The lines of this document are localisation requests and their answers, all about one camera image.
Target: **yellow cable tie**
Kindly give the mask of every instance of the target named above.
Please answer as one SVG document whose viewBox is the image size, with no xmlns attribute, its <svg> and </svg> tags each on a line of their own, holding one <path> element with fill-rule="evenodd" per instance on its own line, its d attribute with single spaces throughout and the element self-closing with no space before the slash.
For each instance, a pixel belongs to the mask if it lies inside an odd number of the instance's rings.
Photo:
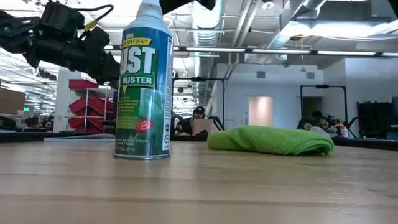
<svg viewBox="0 0 398 224">
<path fill-rule="evenodd" d="M 95 26 L 97 26 L 97 21 L 91 21 L 89 23 L 87 23 L 87 25 L 85 26 L 85 31 L 89 31 L 91 28 L 94 28 Z"/>
</svg>

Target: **seated person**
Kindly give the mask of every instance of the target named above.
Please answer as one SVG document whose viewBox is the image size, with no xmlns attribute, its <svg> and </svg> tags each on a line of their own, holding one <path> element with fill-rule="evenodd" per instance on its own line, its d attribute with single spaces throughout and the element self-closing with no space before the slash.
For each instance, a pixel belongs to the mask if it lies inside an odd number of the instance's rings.
<svg viewBox="0 0 398 224">
<path fill-rule="evenodd" d="M 29 128 L 39 128 L 39 127 L 40 127 L 40 124 L 39 124 L 39 117 L 40 117 L 40 115 L 39 115 L 38 113 L 35 113 L 35 114 L 33 115 L 33 117 L 28 117 L 28 118 L 26 119 L 26 125 L 27 125 Z"/>
<path fill-rule="evenodd" d="M 193 116 L 191 118 L 185 118 L 178 122 L 175 129 L 181 133 L 192 135 L 192 123 L 196 119 L 205 119 L 205 109 L 202 106 L 198 106 L 193 110 Z"/>
<path fill-rule="evenodd" d="M 314 111 L 309 123 L 304 125 L 304 129 L 309 131 L 313 127 L 318 127 L 328 133 L 330 136 L 339 134 L 339 129 L 343 129 L 344 125 L 332 116 L 324 117 L 321 111 Z"/>
</svg>

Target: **man wearing cap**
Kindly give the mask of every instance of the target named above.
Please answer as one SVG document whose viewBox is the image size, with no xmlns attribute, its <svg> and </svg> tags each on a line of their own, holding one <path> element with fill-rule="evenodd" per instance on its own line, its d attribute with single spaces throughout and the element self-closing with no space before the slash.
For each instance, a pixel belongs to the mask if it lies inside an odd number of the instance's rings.
<svg viewBox="0 0 398 224">
<path fill-rule="evenodd" d="M 196 119 L 205 118 L 205 109 L 202 106 L 198 106 L 193 110 L 193 116 L 186 118 L 183 121 L 178 122 L 176 130 L 181 133 L 188 133 L 192 135 L 192 122 Z"/>
</svg>

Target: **red label sticker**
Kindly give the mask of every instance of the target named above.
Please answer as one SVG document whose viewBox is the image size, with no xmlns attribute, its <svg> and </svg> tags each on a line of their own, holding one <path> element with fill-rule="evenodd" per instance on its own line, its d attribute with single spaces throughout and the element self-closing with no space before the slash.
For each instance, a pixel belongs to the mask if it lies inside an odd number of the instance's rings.
<svg viewBox="0 0 398 224">
<path fill-rule="evenodd" d="M 136 125 L 136 130 L 141 133 L 146 132 L 151 128 L 152 128 L 152 121 L 148 119 L 142 119 Z"/>
</svg>

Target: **green can label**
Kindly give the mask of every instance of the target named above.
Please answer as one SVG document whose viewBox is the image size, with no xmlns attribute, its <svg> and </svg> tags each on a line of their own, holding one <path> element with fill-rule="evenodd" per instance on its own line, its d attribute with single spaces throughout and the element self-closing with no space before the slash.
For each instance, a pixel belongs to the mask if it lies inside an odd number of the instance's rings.
<svg viewBox="0 0 398 224">
<path fill-rule="evenodd" d="M 123 32 L 115 155 L 169 155 L 172 51 L 165 32 L 148 27 Z"/>
</svg>

